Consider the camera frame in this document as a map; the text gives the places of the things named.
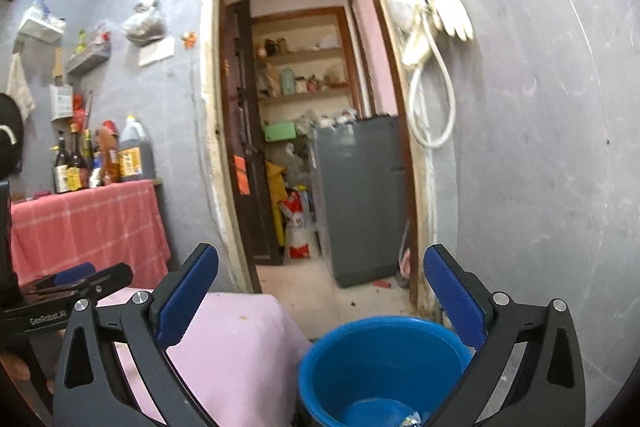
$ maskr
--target green box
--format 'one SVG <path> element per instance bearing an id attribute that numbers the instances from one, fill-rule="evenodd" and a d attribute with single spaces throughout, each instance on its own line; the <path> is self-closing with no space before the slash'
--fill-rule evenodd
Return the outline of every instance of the green box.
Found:
<path id="1" fill-rule="evenodd" d="M 267 142 L 293 140 L 296 136 L 296 126 L 293 122 L 281 122 L 264 126 L 264 140 Z"/>

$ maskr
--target black cap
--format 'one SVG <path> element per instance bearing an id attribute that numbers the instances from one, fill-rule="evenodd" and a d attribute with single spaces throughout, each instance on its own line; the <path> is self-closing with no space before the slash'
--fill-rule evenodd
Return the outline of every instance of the black cap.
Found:
<path id="1" fill-rule="evenodd" d="M 22 158 L 24 126 L 17 103 L 0 92 L 0 180 L 17 169 Z"/>

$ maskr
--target tiled floor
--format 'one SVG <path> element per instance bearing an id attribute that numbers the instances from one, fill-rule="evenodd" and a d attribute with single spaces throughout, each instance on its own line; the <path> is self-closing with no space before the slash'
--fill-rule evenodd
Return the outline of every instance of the tiled floor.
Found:
<path id="1" fill-rule="evenodd" d="M 410 314 L 409 292 L 391 277 L 391 288 L 372 283 L 341 289 L 323 259 L 302 259 L 286 266 L 258 266 L 262 291 L 275 296 L 309 339 L 341 324 L 374 315 Z"/>

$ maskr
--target label on bottle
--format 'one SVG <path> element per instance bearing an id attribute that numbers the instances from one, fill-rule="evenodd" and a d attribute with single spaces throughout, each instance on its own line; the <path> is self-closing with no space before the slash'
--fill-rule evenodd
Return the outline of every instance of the label on bottle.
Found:
<path id="1" fill-rule="evenodd" d="M 80 169 L 80 183 L 82 188 L 89 188 L 89 169 Z"/>
<path id="2" fill-rule="evenodd" d="M 120 151 L 120 175 L 123 177 L 142 174 L 140 147 Z"/>
<path id="3" fill-rule="evenodd" d="M 69 185 L 66 181 L 66 171 L 68 170 L 66 165 L 61 165 L 60 167 L 54 167 L 54 177 L 56 180 L 56 192 L 58 194 L 62 194 L 63 192 L 69 191 Z"/>
<path id="4" fill-rule="evenodd" d="M 80 169 L 78 167 L 69 167 L 66 170 L 66 183 L 69 190 L 78 190 L 78 188 L 82 188 Z"/>

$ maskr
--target blue plastic basin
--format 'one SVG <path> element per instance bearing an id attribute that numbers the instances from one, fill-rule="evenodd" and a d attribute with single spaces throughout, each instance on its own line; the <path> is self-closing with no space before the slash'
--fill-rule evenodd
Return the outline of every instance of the blue plastic basin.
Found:
<path id="1" fill-rule="evenodd" d="M 409 317 L 373 317 L 318 340 L 300 365 L 300 396 L 323 427 L 399 427 L 425 421 L 471 360 L 452 331 Z"/>

